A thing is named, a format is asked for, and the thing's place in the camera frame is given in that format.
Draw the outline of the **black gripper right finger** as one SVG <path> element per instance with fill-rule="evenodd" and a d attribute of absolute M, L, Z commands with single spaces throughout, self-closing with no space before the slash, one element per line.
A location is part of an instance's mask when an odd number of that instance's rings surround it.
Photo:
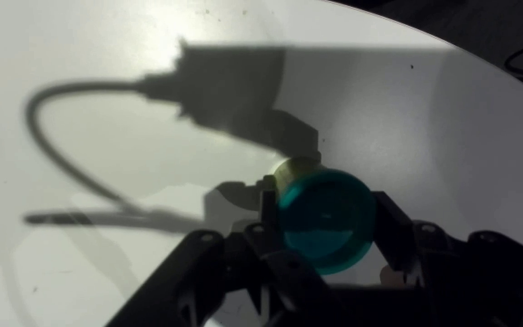
<path fill-rule="evenodd" d="M 523 327 L 523 243 L 473 231 L 464 240 L 410 220 L 377 191 L 374 243 L 410 291 L 424 294 L 432 327 Z"/>

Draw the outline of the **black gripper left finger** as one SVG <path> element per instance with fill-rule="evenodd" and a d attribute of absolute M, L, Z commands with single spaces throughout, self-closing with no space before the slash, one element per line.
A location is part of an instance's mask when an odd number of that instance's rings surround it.
<path fill-rule="evenodd" d="M 228 236 L 194 231 L 148 274 L 107 327 L 203 327 L 227 294 L 246 291 L 261 327 L 317 327 L 328 287 L 276 233 L 277 185 L 259 182 L 259 222 Z"/>

